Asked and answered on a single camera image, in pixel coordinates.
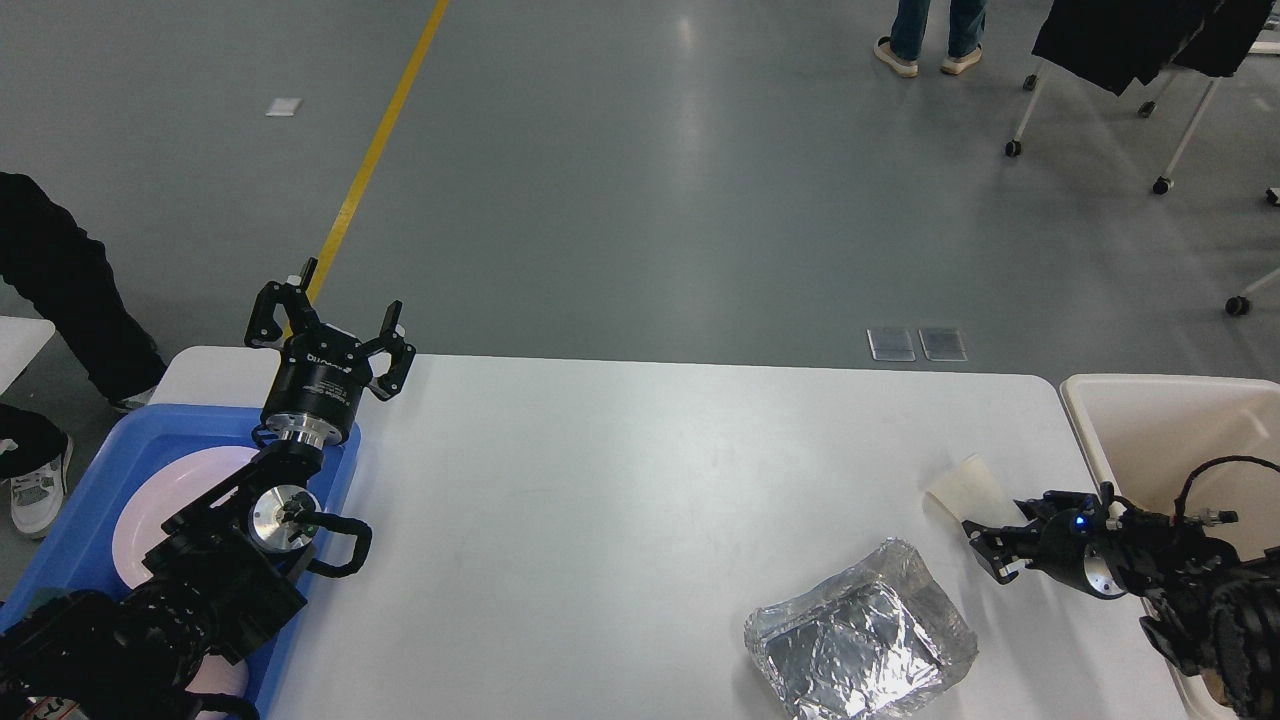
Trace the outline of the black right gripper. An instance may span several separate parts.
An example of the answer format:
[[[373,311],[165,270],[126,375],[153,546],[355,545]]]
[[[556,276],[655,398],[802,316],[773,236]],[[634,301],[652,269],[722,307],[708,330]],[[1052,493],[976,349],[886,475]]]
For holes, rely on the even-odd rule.
[[[1097,495],[1050,489],[1038,498],[1015,498],[1014,505],[1029,524],[996,528],[963,521],[972,552],[998,584],[1012,583],[1021,570],[1036,570],[1098,600],[1126,594],[1094,547],[1094,527],[1111,515]]]

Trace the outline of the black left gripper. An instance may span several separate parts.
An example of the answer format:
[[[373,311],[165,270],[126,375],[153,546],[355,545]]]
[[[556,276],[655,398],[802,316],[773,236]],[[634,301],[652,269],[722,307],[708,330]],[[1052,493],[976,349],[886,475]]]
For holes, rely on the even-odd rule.
[[[269,281],[257,293],[244,331],[248,348],[273,348],[280,366],[260,414],[275,433],[287,427],[321,425],[325,445],[348,441],[364,393],[396,397],[408,378],[416,347],[401,327],[403,302],[392,301],[379,332],[367,341],[332,340],[308,299],[319,260],[308,258],[298,275]],[[387,355],[388,368],[372,374],[370,361]]]

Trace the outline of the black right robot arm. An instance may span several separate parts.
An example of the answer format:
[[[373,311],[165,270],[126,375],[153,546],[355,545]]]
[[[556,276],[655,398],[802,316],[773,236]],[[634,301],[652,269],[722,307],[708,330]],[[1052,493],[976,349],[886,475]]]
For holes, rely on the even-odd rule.
[[[1233,461],[1215,457],[1189,473],[1170,514],[1147,511],[1105,482],[1093,493],[1047,491],[1016,501],[1021,527],[961,527],[986,571],[1012,582],[1024,562],[1084,594],[1149,603],[1140,628],[1181,675],[1215,675],[1240,719],[1279,715],[1277,550],[1243,560],[1207,529],[1238,520],[1231,510],[1190,514],[1194,482]]]

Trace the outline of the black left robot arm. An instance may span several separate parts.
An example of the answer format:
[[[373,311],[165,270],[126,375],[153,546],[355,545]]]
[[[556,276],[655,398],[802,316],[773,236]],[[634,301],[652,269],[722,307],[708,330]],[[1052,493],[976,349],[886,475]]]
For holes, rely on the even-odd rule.
[[[300,578],[344,578],[366,562],[372,529],[328,512],[308,489],[329,446],[344,443],[364,391],[404,387],[416,348],[393,301],[360,340],[323,322],[308,300],[317,260],[259,292],[244,343],[280,361],[257,452],[163,521],[143,556],[150,578],[122,600],[77,589],[29,610],[3,633],[3,716],[67,708],[88,719],[256,719],[252,702],[192,692],[207,656],[246,660],[306,605]]]

